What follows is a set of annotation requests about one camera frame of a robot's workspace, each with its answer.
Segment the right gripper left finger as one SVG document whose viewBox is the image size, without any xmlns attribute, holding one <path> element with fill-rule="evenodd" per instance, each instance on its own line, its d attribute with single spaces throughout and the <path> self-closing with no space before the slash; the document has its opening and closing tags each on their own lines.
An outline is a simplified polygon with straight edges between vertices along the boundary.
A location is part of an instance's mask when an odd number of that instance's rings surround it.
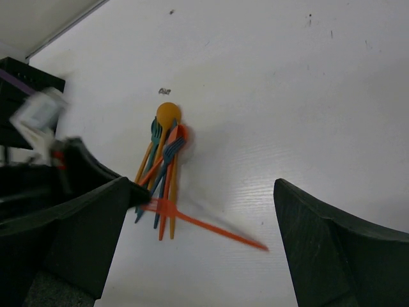
<svg viewBox="0 0 409 307">
<path fill-rule="evenodd" d="M 128 210 L 125 178 L 1 221 L 1 306 L 93 306 Z"/>
</svg>

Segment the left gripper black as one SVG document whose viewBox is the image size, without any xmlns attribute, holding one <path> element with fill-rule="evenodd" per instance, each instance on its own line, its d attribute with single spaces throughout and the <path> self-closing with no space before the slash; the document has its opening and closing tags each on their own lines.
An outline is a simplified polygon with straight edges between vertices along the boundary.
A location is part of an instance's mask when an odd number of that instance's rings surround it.
<svg viewBox="0 0 409 307">
<path fill-rule="evenodd" d="M 2 227 L 121 226 L 128 209 L 149 204 L 146 188 L 99 162 L 81 138 L 56 141 L 49 152 L 49 166 L 1 167 Z"/>
</svg>

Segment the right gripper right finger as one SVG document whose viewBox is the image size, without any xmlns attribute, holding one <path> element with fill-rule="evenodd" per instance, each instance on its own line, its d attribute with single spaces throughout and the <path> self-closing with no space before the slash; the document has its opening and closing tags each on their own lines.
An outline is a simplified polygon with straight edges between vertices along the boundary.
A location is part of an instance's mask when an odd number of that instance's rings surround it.
<svg viewBox="0 0 409 307">
<path fill-rule="evenodd" d="M 333 207 L 285 179 L 275 212 L 299 306 L 408 306 L 408 234 Z"/>
</svg>

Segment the orange fork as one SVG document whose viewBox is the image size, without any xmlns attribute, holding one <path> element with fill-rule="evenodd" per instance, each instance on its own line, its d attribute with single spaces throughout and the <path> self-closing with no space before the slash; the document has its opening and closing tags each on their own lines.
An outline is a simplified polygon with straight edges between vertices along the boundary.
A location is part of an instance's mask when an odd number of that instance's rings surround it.
<svg viewBox="0 0 409 307">
<path fill-rule="evenodd" d="M 180 212 L 177 209 L 176 205 L 170 200 L 154 198 L 148 205 L 142 206 L 142 209 L 144 209 L 145 211 L 150 211 L 156 214 L 160 214 L 161 217 L 167 217 L 169 219 L 171 218 L 180 219 L 187 223 L 198 226 L 202 229 L 208 230 L 210 232 L 216 233 L 223 237 L 237 241 L 241 244 L 250 246 L 258 250 L 269 252 L 269 248 L 266 244 L 256 239 L 255 236 L 252 236 L 249 232 L 246 232 L 243 228 L 236 227 L 236 225 L 232 223 L 231 221 L 228 221 L 221 217 L 217 217 L 215 214 L 212 214 L 206 207 L 202 205 L 199 205 L 199 207 L 201 208 L 201 210 L 209 214 L 211 217 L 215 217 L 218 221 L 221 221 L 222 224 L 227 226 L 228 228 L 221 228 L 219 226 L 216 226 L 216 225 L 207 223 L 205 221 L 196 219 L 192 216 L 186 215 L 183 212 Z"/>
</svg>

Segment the orange spoon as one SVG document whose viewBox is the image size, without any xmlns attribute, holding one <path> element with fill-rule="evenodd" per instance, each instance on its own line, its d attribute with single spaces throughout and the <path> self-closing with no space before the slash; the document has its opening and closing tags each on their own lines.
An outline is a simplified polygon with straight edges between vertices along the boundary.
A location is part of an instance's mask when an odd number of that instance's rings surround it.
<svg viewBox="0 0 409 307">
<path fill-rule="evenodd" d="M 170 200 L 175 205 L 177 200 L 177 173 L 178 173 L 178 151 L 183 148 L 186 143 L 187 132 L 186 128 L 182 124 L 177 124 L 171 131 L 169 141 L 172 143 L 177 142 L 176 149 L 171 152 L 170 162 L 167 163 L 166 182 L 165 182 L 165 199 Z M 162 240 L 164 237 L 165 226 L 167 217 L 160 217 L 160 228 L 158 239 Z M 174 239 L 174 231 L 176 226 L 176 218 L 174 216 L 169 217 L 169 236 L 170 239 Z"/>
</svg>

